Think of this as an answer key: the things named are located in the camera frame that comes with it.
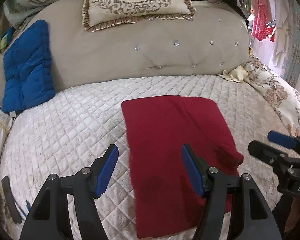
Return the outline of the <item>red knit garment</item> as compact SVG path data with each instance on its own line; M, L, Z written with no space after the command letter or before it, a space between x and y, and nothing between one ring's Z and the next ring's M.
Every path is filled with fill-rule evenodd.
M121 109L137 237L164 237L196 227L205 200L192 188L181 160L182 146L189 144L208 165L227 175L237 175L244 159L217 104L167 95L127 100Z

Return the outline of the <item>floral white duvet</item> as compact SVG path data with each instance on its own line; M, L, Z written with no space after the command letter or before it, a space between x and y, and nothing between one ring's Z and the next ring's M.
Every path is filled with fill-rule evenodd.
M245 82L270 104L290 135L300 136L300 93L253 54L244 68L248 72Z

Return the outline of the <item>teal patterned curtain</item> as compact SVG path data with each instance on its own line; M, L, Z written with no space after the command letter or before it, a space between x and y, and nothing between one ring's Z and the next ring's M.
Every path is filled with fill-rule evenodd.
M289 1L288 54L283 79L300 93L300 5Z

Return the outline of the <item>white quilted bedspread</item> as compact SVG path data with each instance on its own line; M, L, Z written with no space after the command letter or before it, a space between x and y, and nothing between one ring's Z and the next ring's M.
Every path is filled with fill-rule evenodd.
M12 194L26 211L48 175L75 174L115 144L119 159L109 186L96 205L110 239L136 239L134 191L121 103L161 95L200 96L215 101L238 151L244 155L239 172L252 175L274 208L281 196L276 189L278 180L270 166L249 155L247 147L255 139L267 142L271 130L289 132L255 88L218 76L121 79L59 92L14 120L2 153L0 177L9 177Z

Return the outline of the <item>beige tufted headboard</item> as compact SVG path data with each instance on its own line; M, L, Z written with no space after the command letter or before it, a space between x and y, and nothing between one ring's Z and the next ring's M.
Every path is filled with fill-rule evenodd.
M35 16L49 26L55 90L132 77L215 75L248 60L244 20L228 5L195 1L190 20L143 19L94 33L83 0L61 0Z

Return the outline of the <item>red polka dot dress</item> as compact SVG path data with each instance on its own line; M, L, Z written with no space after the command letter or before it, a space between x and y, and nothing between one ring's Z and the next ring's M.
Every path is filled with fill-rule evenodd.
M251 0L251 14L254 15L251 34L259 41L267 38L267 23L271 22L272 14L269 0Z

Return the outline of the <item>blue quilted cushion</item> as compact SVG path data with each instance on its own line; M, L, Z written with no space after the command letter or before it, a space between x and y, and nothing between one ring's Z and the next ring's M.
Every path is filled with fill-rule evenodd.
M5 91L2 111L17 114L55 96L48 24L37 20L4 55Z

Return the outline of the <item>green potted plant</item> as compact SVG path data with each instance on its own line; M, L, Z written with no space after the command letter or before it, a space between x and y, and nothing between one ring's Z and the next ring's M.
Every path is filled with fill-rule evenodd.
M248 18L251 14L251 0L239 0L238 5L243 11L243 14L245 15L246 18Z

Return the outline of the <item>green plush toy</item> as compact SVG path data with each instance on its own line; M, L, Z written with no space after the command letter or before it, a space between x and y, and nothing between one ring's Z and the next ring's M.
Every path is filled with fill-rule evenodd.
M0 52L3 52L13 40L14 27L10 27L0 36Z

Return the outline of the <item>embroidered cushion with frill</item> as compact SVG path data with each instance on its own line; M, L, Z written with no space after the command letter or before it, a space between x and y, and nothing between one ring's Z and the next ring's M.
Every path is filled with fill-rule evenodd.
M84 0L82 8L89 32L150 18L188 20L195 14L191 0Z

